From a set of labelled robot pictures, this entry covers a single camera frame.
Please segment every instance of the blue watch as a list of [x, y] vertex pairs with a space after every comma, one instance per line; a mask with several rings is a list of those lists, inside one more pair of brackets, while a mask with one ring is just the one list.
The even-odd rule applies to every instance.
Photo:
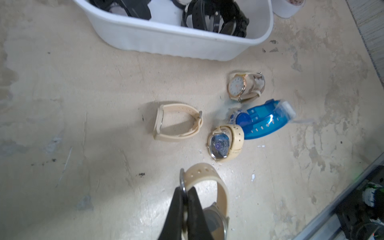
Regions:
[[284, 100], [268, 100], [265, 104], [230, 116], [230, 123], [240, 125], [244, 139], [255, 139], [271, 134], [296, 117], [292, 106]]

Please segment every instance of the floor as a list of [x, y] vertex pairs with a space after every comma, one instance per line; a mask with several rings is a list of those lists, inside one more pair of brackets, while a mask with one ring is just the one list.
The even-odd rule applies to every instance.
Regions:
[[[1, 0], [0, 18], [1, 239], [156, 239], [180, 168], [207, 162], [230, 193], [228, 239], [289, 240], [384, 151], [384, 90], [344, 1], [275, 16], [267, 41], [228, 62], [114, 49], [70, 0]], [[266, 78], [249, 107], [285, 99], [304, 123], [217, 164], [205, 143], [240, 107], [234, 70]], [[204, 125], [155, 141], [156, 109], [175, 101]], [[198, 191], [209, 206], [214, 185]]]

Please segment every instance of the white container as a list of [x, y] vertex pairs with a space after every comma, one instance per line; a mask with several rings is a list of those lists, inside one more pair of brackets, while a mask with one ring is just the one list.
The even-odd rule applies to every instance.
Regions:
[[265, 41], [273, 27], [271, 0], [236, 1], [250, 20], [246, 38], [181, 27], [182, 10], [171, 0], [150, 2], [150, 21], [112, 14], [86, 0], [74, 2], [106, 43], [123, 50], [228, 61]]
[[272, 10], [279, 17], [290, 18], [304, 6], [304, 3], [305, 0], [300, 5], [291, 4], [288, 0], [272, 0]]

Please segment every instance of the beige watch strap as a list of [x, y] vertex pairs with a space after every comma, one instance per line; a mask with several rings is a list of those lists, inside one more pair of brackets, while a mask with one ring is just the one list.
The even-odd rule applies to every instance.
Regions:
[[226, 158], [218, 159], [218, 162], [228, 162], [234, 158], [236, 158], [243, 148], [244, 144], [244, 131], [243, 129], [237, 125], [237, 124], [225, 124], [221, 125], [219, 128], [227, 127], [231, 130], [232, 133], [232, 143], [231, 147], [229, 148], [228, 154]]
[[[164, 113], [174, 112], [174, 111], [189, 113], [192, 117], [195, 118], [194, 125], [188, 132], [179, 134], [179, 135], [166, 135], [166, 134], [160, 133], [160, 128], [163, 122]], [[203, 125], [203, 118], [201, 117], [201, 112], [199, 112], [194, 107], [191, 107], [189, 105], [182, 104], [182, 103], [161, 105], [157, 109], [156, 122], [153, 128], [153, 138], [155, 140], [160, 140], [165, 142], [180, 142], [186, 138], [193, 137], [194, 135], [196, 135], [200, 131], [200, 128], [202, 125]]]
[[[265, 89], [264, 75], [262, 73], [238, 73], [238, 75], [242, 76], [244, 79], [253, 78], [253, 81], [254, 81], [253, 89], [251, 89], [251, 91], [249, 93], [241, 95], [238, 100], [241, 103], [250, 103], [250, 102], [254, 101], [256, 98], [260, 97], [261, 93]], [[257, 83], [259, 81], [256, 79], [260, 79], [260, 81], [263, 81], [263, 86], [261, 87], [260, 90], [255, 89], [255, 86], [258, 85]]]
[[184, 173], [185, 189], [188, 192], [197, 183], [213, 180], [217, 182], [216, 206], [220, 213], [228, 215], [228, 189], [212, 165], [208, 163], [198, 163], [190, 167]]

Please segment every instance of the watch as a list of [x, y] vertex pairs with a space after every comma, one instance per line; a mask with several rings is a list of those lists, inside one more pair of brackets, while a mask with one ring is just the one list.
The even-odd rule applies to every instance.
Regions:
[[238, 124], [244, 131], [244, 139], [255, 139], [271, 134], [296, 117], [289, 102], [268, 100], [265, 104], [244, 110], [237, 110], [229, 122]]
[[229, 81], [228, 93], [232, 100], [250, 103], [260, 97], [265, 88], [262, 73], [236, 73]]
[[[164, 113], [173, 112], [173, 111], [189, 113], [190, 115], [192, 115], [192, 117], [195, 118], [195, 123], [193, 124], [192, 128], [188, 132], [179, 134], [179, 135], [166, 135], [166, 134], [160, 133], [160, 128], [163, 122]], [[155, 140], [160, 140], [165, 142], [180, 142], [186, 138], [193, 137], [200, 131], [200, 128], [203, 125], [203, 118], [201, 114], [202, 112], [198, 111], [196, 108], [186, 104], [182, 104], [182, 103], [161, 105], [157, 109], [155, 126], [153, 128], [153, 138]]]
[[244, 132], [241, 126], [222, 125], [208, 137], [208, 152], [215, 161], [228, 162], [240, 154], [243, 143]]
[[228, 189], [225, 183], [208, 163], [198, 163], [186, 172], [183, 169], [180, 171], [180, 188], [184, 192], [188, 192], [197, 183], [209, 180], [217, 182], [217, 199], [211, 206], [203, 209], [203, 213], [214, 240], [225, 240], [229, 224]]

